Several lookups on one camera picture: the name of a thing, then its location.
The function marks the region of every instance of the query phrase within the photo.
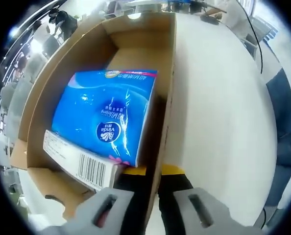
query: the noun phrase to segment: blue package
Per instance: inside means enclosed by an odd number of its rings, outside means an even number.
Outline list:
[[[56,108],[52,130],[100,156],[138,166],[157,71],[77,72]]]

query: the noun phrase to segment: yellow stripe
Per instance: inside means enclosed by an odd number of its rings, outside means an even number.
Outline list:
[[[123,174],[145,175],[146,167],[145,166],[141,166],[137,168],[128,167],[124,170]],[[185,171],[175,165],[163,164],[162,175],[179,175],[179,174],[185,174]]]

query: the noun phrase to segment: vinda logo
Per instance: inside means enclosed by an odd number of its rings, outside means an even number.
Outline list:
[[[113,70],[113,71],[107,71],[105,73],[105,77],[106,78],[113,78],[113,77],[116,77],[117,75],[119,75],[121,72],[120,71],[117,71],[117,70]]]
[[[101,122],[97,126],[97,137],[100,141],[110,143],[120,136],[121,126],[116,122]]]

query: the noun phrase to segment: white label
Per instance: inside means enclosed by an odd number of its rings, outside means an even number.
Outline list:
[[[63,169],[87,186],[97,190],[113,187],[117,163],[100,158],[48,130],[44,135],[43,149]]]

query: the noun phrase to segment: black cable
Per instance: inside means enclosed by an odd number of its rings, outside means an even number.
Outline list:
[[[267,212],[265,208],[263,208],[263,213],[264,213],[264,221],[263,221],[263,225],[261,226],[261,229],[264,227],[265,223],[267,222]]]
[[[258,38],[257,38],[257,35],[256,35],[256,33],[255,33],[253,27],[252,27],[252,23],[251,23],[251,21],[250,21],[250,19],[249,19],[249,17],[248,17],[247,12],[245,11],[245,9],[243,8],[243,6],[240,4],[240,2],[239,2],[238,0],[235,0],[235,1],[238,2],[239,6],[243,9],[245,15],[247,16],[247,19],[248,19],[249,24],[250,24],[250,26],[251,26],[251,29],[252,29],[252,31],[253,31],[254,37],[255,37],[255,39],[257,40],[257,43],[258,43],[258,46],[259,46],[259,50],[260,50],[260,57],[261,57],[261,71],[260,71],[260,74],[262,74],[262,71],[263,71],[263,57],[262,57],[262,50],[261,50],[261,46],[260,46],[259,40],[258,40]]]

